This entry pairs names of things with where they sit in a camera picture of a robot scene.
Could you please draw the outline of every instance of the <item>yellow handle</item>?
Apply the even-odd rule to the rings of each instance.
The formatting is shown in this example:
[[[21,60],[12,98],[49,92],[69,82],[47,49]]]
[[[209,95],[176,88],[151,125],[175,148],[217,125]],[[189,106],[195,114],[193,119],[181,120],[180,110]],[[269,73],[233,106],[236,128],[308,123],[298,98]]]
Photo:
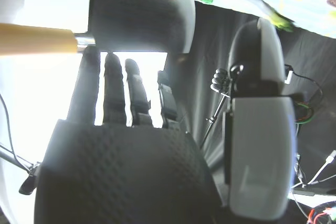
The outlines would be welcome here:
[[[76,52],[77,40],[71,30],[0,23],[0,56]]]

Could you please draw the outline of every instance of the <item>black fabric backdrop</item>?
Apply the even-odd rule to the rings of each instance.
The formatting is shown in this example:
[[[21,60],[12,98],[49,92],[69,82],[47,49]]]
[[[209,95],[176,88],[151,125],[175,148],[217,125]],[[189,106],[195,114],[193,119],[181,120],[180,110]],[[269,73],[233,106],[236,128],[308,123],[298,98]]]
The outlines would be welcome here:
[[[256,16],[196,3],[196,29],[191,51],[187,55],[169,55],[165,70],[170,74],[176,99],[179,121],[184,130],[200,144],[208,123],[206,118],[215,112],[221,96],[210,89],[211,79],[217,68],[227,68],[228,53],[236,31]],[[279,32],[285,63],[298,74],[319,82],[324,91],[324,101],[316,108],[314,119],[303,125],[298,151],[302,155],[301,166],[307,179],[311,179],[324,164],[325,158],[336,149],[336,40],[322,37],[303,29]],[[293,77],[284,94],[303,92],[308,97],[317,96],[316,86]],[[215,123],[204,146],[204,156],[210,166],[217,187],[225,202],[227,187],[223,175],[222,113]],[[336,173],[335,164],[329,165],[321,178]],[[333,190],[336,179],[321,183],[319,187]]]

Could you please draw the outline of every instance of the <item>robotic hand in background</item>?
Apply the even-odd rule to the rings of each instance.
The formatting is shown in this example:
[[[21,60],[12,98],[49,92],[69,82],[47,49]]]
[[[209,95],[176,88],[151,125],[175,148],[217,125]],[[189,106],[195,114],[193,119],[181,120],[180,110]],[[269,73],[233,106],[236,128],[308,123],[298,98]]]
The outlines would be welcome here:
[[[40,166],[35,224],[213,223],[221,200],[193,138],[175,124],[165,74],[165,129],[156,129],[138,66],[126,60],[133,117],[126,127],[120,61],[108,54],[103,124],[94,126],[99,67],[99,51],[88,47],[67,119],[58,121]]]

